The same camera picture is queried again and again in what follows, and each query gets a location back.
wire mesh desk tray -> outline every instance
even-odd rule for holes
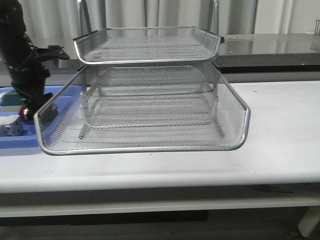
[[[193,26],[105,28],[76,38],[86,65],[201,61],[219,52],[221,37]]]
[[[84,75],[93,84],[82,91]],[[244,143],[249,117],[209,61],[149,63],[84,67],[36,113],[35,126],[51,155],[226,151]]]

tray rim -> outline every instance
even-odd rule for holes
[[[198,31],[204,32],[205,34],[214,35],[217,37],[217,43],[215,48],[215,53],[209,57],[201,58],[174,58],[174,59],[147,59],[147,60],[113,60],[113,61],[86,61],[80,56],[79,48],[77,47],[78,42],[82,42],[87,38],[97,35],[105,30],[147,30],[147,29],[196,29]],[[100,30],[93,31],[83,36],[79,36],[73,39],[73,45],[75,53],[80,62],[85,65],[108,65],[108,64],[133,64],[133,63],[164,63],[164,62],[195,62],[195,61],[207,61],[214,59],[220,50],[221,36],[210,32],[206,29],[196,27],[196,26],[159,26],[159,27],[114,27],[114,28],[103,28]]]
[[[34,115],[34,125],[36,130],[36,136],[40,148],[46,154],[51,156],[64,156],[64,155],[90,155],[90,154],[122,154],[122,153],[158,153],[158,152],[203,152],[203,151],[232,151],[240,148],[246,141],[249,131],[249,123],[251,116],[251,109],[247,103],[238,95],[230,83],[225,79],[225,77],[219,72],[213,65],[212,62],[208,64],[212,65],[212,70],[216,71],[220,79],[231,91],[231,93],[240,101],[240,103],[245,107],[244,122],[242,125],[242,135],[241,140],[234,145],[222,145],[222,146],[145,146],[145,147],[114,147],[114,148],[99,148],[99,149],[76,149],[76,150],[60,150],[54,151],[47,149],[42,141],[41,128],[39,125],[38,114],[41,112],[47,104],[50,104],[56,99],[56,95],[64,91],[79,75],[84,73],[89,66],[83,67],[56,95],[50,98],[45,105],[43,105]]]

green object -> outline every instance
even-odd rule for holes
[[[0,107],[2,112],[18,111],[21,106],[25,105],[25,99],[15,90],[6,92],[0,97]]]

metal mesh tray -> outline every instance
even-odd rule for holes
[[[82,92],[85,76],[92,84]],[[209,61],[100,65],[80,71],[36,113],[35,126],[51,155],[226,151],[244,143],[249,116]]]
[[[74,40],[87,65],[201,61],[219,52],[221,37],[196,27],[106,28]]]

white tabletop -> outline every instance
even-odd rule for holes
[[[237,150],[49,156],[0,149],[0,192],[320,182],[320,81],[232,86],[251,108]]]

